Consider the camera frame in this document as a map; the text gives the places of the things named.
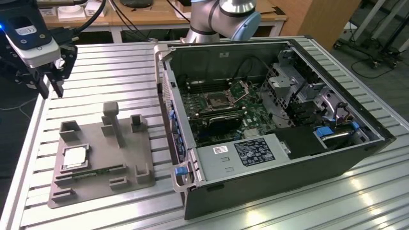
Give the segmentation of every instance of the rolling stand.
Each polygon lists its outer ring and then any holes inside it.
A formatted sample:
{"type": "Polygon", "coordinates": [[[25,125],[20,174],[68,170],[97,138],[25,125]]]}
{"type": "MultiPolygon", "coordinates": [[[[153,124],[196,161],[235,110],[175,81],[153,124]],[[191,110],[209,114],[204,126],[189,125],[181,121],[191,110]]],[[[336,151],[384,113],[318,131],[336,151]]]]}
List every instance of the rolling stand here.
{"type": "Polygon", "coordinates": [[[390,68],[396,68],[397,64],[402,61],[401,58],[401,52],[404,50],[397,50],[396,48],[392,47],[392,44],[401,34],[405,26],[409,23],[409,17],[405,18],[402,21],[401,25],[396,29],[393,35],[388,39],[388,42],[384,47],[381,47],[377,39],[374,37],[366,39],[360,45],[356,44],[356,41],[346,41],[344,39],[338,39],[336,44],[333,45],[333,48],[337,49],[342,45],[349,46],[353,50],[360,51],[361,53],[365,53],[372,61],[370,67],[373,69],[378,68],[381,63],[386,63],[390,68]]]}

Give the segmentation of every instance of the floor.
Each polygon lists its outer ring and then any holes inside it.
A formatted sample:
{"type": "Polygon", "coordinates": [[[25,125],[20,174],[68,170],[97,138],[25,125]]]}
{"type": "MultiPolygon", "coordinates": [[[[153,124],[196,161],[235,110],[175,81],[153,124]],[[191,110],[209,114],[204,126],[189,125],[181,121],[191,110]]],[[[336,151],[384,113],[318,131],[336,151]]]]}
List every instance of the floor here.
{"type": "MultiPolygon", "coordinates": [[[[365,16],[370,11],[372,6],[365,9],[358,9],[353,14],[352,21],[360,24],[365,16]]],[[[374,20],[368,26],[370,31],[378,20],[385,16],[382,12],[378,12],[374,20]]],[[[385,43],[388,36],[392,34],[393,30],[398,26],[400,21],[393,20],[389,28],[382,33],[380,38],[381,43],[385,43]]],[[[409,38],[409,26],[406,26],[401,36],[398,37],[394,46],[400,47],[404,41],[409,38]]],[[[330,52],[333,56],[340,60],[340,62],[350,69],[350,65],[366,56],[357,51],[349,49],[348,47],[341,47],[330,52]]],[[[369,88],[376,92],[376,94],[385,100],[390,107],[401,114],[401,116],[409,120],[409,53],[404,53],[405,57],[404,63],[396,67],[393,71],[382,75],[377,79],[365,79],[358,77],[362,82],[369,86],[369,88]]],[[[389,71],[390,68],[381,66],[377,70],[372,69],[365,62],[361,62],[354,67],[356,71],[364,76],[373,77],[378,74],[389,71]]],[[[0,78],[0,108],[9,108],[19,106],[21,103],[36,97],[36,92],[28,89],[24,85],[16,85],[8,82],[5,79],[0,78]]],[[[24,112],[28,116],[32,115],[35,102],[29,103],[23,107],[24,112]]],[[[19,154],[24,142],[25,132],[28,129],[29,119],[23,115],[23,113],[16,109],[9,112],[0,111],[0,213],[3,211],[3,205],[5,202],[7,191],[11,184],[11,178],[15,172],[16,162],[19,159],[19,154]]]]}

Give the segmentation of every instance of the white sticker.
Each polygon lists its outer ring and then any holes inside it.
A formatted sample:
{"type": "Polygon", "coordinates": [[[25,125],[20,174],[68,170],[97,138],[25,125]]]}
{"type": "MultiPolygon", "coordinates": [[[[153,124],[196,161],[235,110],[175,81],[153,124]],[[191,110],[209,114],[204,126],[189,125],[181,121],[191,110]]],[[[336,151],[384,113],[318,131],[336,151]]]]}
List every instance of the white sticker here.
{"type": "Polygon", "coordinates": [[[228,147],[227,146],[219,146],[213,148],[215,154],[223,153],[223,152],[228,152],[228,147]]]}
{"type": "Polygon", "coordinates": [[[91,25],[109,25],[109,23],[92,23],[91,25]]]}
{"type": "Polygon", "coordinates": [[[19,35],[24,36],[36,33],[37,29],[33,25],[31,25],[16,29],[16,32],[19,35]]]}

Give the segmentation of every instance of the wooden desk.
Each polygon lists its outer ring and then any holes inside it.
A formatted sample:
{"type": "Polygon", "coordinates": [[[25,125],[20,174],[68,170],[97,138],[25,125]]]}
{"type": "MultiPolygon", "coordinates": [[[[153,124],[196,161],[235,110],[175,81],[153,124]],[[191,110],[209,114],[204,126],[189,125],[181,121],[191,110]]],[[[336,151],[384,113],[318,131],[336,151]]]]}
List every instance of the wooden desk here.
{"type": "MultiPolygon", "coordinates": [[[[155,29],[188,29],[189,23],[185,19],[179,19],[175,10],[165,0],[153,0],[153,5],[148,8],[133,9],[124,6],[119,0],[115,0],[117,7],[136,25],[140,30],[155,30],[155,29]]],[[[111,4],[107,2],[107,16],[99,17],[96,22],[84,30],[85,32],[95,31],[111,31],[115,43],[121,43],[121,31],[128,30],[120,20],[111,4]]],[[[276,13],[261,14],[261,24],[260,26],[271,26],[269,36],[279,36],[284,22],[287,21],[287,15],[277,15],[276,13]]],[[[71,21],[59,22],[57,17],[44,17],[48,27],[71,26],[79,27],[85,22],[71,21]]]]}

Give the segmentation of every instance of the blue tab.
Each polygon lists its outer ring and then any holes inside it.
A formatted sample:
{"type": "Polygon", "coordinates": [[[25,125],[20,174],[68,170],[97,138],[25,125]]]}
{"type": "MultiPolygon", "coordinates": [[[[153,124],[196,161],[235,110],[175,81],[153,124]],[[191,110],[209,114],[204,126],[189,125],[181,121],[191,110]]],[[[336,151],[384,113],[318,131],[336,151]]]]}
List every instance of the blue tab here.
{"type": "Polygon", "coordinates": [[[188,167],[187,166],[175,168],[176,176],[183,176],[183,175],[187,175],[188,173],[189,173],[189,171],[188,171],[188,167]]]}
{"type": "Polygon", "coordinates": [[[333,134],[332,129],[328,126],[317,128],[317,136],[324,137],[333,134]]]}
{"type": "Polygon", "coordinates": [[[354,121],[352,122],[352,127],[353,127],[353,130],[357,131],[357,129],[361,127],[360,124],[354,121]]]}

